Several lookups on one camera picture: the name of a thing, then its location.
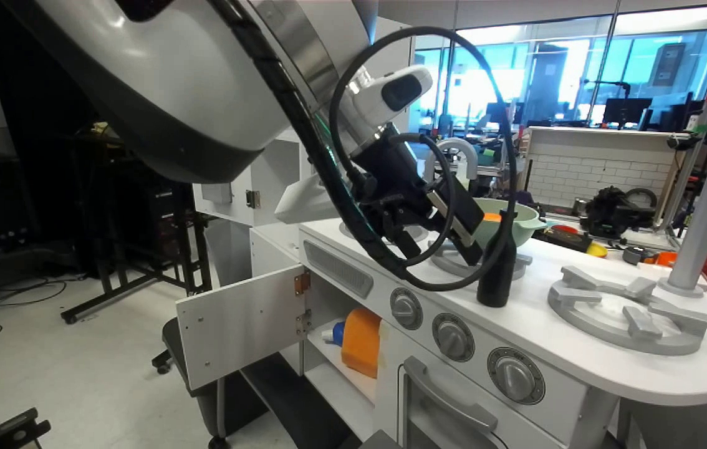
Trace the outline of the green bowl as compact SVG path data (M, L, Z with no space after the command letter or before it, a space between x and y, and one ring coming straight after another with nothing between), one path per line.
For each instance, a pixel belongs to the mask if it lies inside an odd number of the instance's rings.
M499 212L508 206L508 201L502 201L494 198L475 198L477 205L481 207L484 215L494 215L499 217ZM511 236L515 241L516 247L521 247L525 242L531 239L531 236L540 229L547 227L547 223L541 220L539 213L533 208L516 203L516 216L513 221ZM493 236L499 232L499 222L493 220L484 220L476 230L475 238L481 247L486 247Z

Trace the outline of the white brick panel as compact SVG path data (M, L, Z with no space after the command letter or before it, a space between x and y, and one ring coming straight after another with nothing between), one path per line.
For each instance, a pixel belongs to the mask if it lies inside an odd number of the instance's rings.
M687 154L671 148L671 138L687 134L532 126L522 137L531 162L522 184L544 205L572 206L612 186L650 190L661 208Z

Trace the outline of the office chair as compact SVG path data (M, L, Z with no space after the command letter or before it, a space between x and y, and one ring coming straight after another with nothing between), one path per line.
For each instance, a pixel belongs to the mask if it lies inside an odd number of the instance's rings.
M188 394L198 403L203 423L210 435L208 449L230 449L226 439L265 415L269 411L268 407L239 370L201 387L191 387L186 375L185 350L176 317L163 325L161 338L165 350L151 359L151 366L160 375L176 367Z

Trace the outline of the black bottle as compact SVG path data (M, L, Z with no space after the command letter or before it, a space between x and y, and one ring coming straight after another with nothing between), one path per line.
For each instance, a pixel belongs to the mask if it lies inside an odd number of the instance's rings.
M477 301L493 309L507 304L517 256L512 235L516 214L501 210L499 216L501 222L497 233L486 246L486 258L492 259L493 263L485 270L477 286Z

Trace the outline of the orange sponge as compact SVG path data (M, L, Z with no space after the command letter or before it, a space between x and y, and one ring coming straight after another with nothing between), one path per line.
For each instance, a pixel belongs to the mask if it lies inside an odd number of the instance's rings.
M345 319L341 360L348 369L376 380L382 319L368 309L354 309Z

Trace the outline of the toy oven door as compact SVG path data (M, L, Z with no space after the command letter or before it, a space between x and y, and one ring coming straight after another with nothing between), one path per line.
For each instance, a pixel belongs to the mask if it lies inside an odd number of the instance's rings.
M380 422L401 449L564 449L420 346L391 343L383 359L395 397L390 418Z

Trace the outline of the window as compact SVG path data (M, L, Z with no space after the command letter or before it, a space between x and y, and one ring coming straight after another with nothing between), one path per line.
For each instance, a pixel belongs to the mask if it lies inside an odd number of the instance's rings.
M447 4L422 23L448 26L481 52L521 122L601 125L607 99L653 99L633 130L674 130L707 96L707 4L642 11L636 0Z

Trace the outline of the black stand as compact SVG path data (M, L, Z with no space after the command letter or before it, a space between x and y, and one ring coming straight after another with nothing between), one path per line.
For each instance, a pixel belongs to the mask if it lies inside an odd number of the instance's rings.
M191 185L116 177L103 181L97 196L85 229L102 293L63 311L66 324L151 283L182 288L187 296L211 289L208 222L196 210Z

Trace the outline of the grey toy burner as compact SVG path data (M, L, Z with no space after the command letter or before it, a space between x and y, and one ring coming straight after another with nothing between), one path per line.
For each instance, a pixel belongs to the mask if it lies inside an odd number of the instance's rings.
M547 302L572 327L605 343L662 356L697 352L707 333L707 314L664 301L655 295L656 286L647 278L613 283L564 266Z
M430 261L446 273L459 276L459 278L467 278L472 272L477 270L477 267L471 267L465 263L454 244L450 241L446 241L442 247L431 256ZM532 262L533 259L530 258L530 256L518 254L515 259L511 279L522 278L527 267Z

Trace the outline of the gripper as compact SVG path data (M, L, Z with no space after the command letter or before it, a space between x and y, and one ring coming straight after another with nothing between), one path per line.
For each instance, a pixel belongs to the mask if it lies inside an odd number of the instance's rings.
M430 223L434 207L427 197L431 183L417 173L413 151L399 135L389 125L379 139L351 157L362 174L351 191L373 230L411 261L421 255L421 248L406 226L436 232Z

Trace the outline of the monitor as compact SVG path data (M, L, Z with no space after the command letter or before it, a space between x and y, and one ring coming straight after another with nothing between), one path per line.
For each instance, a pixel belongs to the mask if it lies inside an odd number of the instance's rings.
M607 99L605 101L604 113L602 114L601 125L616 124L619 130L625 128L627 124L639 124L644 111L651 106L653 99Z

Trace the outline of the grey stove knob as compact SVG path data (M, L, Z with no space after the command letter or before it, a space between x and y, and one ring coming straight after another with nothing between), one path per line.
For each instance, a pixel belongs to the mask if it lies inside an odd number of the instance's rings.
M442 355L458 363L471 360L475 340L464 319L451 313L438 314L431 324L431 333Z
M511 401L535 405L546 394L541 370L530 356L512 347L497 347L488 355L488 374L497 389Z
M395 288L390 295L390 310L400 326L408 330L417 330L422 326L424 313L417 296L408 288Z

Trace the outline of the silver toy tap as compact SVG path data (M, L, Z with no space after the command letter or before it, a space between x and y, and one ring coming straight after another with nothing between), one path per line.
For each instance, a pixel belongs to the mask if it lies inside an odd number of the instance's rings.
M456 161L450 163L450 172L455 173L456 179L462 184L466 191L470 191L472 181L477 180L478 170L478 154L475 148L462 138L446 138L439 140L436 147L442 152L446 150L454 150ZM422 171L422 179L425 181L433 181L435 179L435 170L438 165L438 157L430 151L425 158L425 167Z

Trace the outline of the white cabinet door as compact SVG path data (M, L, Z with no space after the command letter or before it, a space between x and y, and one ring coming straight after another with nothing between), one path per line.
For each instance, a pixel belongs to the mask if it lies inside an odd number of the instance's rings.
M311 325L310 276L295 264L176 303L191 390L296 344Z

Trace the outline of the white toy kitchen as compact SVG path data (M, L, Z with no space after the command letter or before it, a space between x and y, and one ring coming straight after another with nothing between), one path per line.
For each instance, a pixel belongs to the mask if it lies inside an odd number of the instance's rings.
M373 43L366 62L379 49L411 35L441 34L441 29L400 29ZM348 235L342 235L343 222ZM561 319L547 302L551 284L562 279L562 267L575 266L594 278L630 283L639 276L619 262L579 256L545 242L530 243L533 262L511 287L507 304L493 309L477 301L475 281L446 273L430 261L448 239L448 232L430 232L421 226L406 230L421 248L418 258L406 261L396 245L386 241L381 258L374 258L339 221L301 223L301 253L305 267L336 285L381 317L381 356L390 344L420 346L487 390L497 400L556 438L568 449L593 449L619 400L657 407L684 407L695 412L707 404L707 333L700 349L690 355L662 356L636 352L581 332ZM676 286L656 283L655 295L676 307L707 314L707 299L690 299ZM419 299L423 323L417 330L397 324L390 295L404 287ZM475 340L471 360L458 363L441 354L431 333L433 319L451 313L464 319ZM488 374L488 355L497 347L512 347L530 356L541 370L546 394L535 405L522 405L504 396ZM390 418L394 382L378 372L377 408Z

